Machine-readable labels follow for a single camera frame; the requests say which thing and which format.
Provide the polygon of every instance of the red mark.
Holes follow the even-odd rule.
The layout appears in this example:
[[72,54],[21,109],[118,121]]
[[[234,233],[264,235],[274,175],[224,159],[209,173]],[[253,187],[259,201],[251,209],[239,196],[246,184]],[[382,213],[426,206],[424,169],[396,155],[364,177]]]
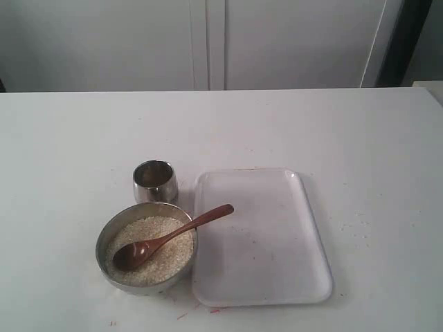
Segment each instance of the red mark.
[[177,320],[179,320],[180,318],[183,318],[183,317],[185,317],[186,315],[187,315],[188,313],[184,313],[183,315],[181,315],[181,316],[178,316],[177,317]]

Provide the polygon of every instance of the uncooked rice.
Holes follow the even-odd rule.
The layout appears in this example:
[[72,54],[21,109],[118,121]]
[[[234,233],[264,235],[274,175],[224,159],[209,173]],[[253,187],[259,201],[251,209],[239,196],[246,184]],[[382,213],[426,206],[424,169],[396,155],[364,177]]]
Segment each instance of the uncooked rice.
[[175,275],[192,256],[194,243],[191,230],[167,242],[151,259],[134,271],[120,271],[114,266],[112,257],[129,243],[162,237],[182,225],[182,222],[174,218],[149,216],[124,227],[107,248],[105,265],[109,275],[117,282],[129,286],[149,286],[164,282]]

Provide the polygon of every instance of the stainless steel cup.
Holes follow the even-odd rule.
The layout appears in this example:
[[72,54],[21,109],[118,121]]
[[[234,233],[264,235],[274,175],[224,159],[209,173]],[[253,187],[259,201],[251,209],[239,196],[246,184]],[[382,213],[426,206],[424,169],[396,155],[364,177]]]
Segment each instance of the stainless steel cup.
[[150,160],[137,166],[133,186],[137,203],[175,203],[179,195],[174,169],[162,160]]

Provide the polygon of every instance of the spoon handle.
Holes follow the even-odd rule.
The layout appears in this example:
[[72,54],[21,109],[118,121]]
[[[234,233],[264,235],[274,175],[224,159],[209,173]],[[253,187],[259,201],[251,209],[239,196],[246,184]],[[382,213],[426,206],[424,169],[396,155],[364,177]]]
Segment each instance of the spoon handle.
[[231,204],[225,204],[216,207],[215,209],[207,211],[207,213],[203,213],[201,216],[198,216],[193,221],[181,226],[180,228],[177,228],[174,232],[171,232],[168,235],[161,237],[159,239],[160,240],[159,242],[161,243],[161,245],[163,245],[164,243],[175,238],[177,235],[180,235],[181,233],[184,233],[198,226],[204,225],[205,223],[208,223],[215,219],[222,218],[223,216],[227,216],[228,214],[231,214],[233,212],[234,212],[234,207]]

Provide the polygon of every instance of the metal bowl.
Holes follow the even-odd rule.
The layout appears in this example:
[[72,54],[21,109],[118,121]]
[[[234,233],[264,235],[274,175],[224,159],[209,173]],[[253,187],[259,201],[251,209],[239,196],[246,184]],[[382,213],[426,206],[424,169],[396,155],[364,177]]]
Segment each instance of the metal bowl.
[[115,287],[124,290],[127,293],[135,295],[153,295],[168,289],[173,284],[178,282],[186,273],[191,269],[195,255],[197,253],[198,247],[198,236],[197,231],[192,230],[192,238],[194,240],[194,251],[191,258],[186,263],[186,265],[171,278],[165,280],[164,282],[159,282],[157,284],[152,284],[149,286],[130,286],[122,284],[112,279],[112,277],[107,272],[105,266],[106,250],[109,242],[120,232],[126,225],[133,221],[146,218],[149,216],[168,216],[181,221],[183,224],[190,222],[191,217],[184,212],[181,208],[168,204],[168,203],[141,203],[123,210],[118,213],[114,218],[112,218],[106,226],[103,228],[102,232],[98,236],[96,244],[96,259],[98,266],[100,267],[103,275],[106,279],[113,284]]

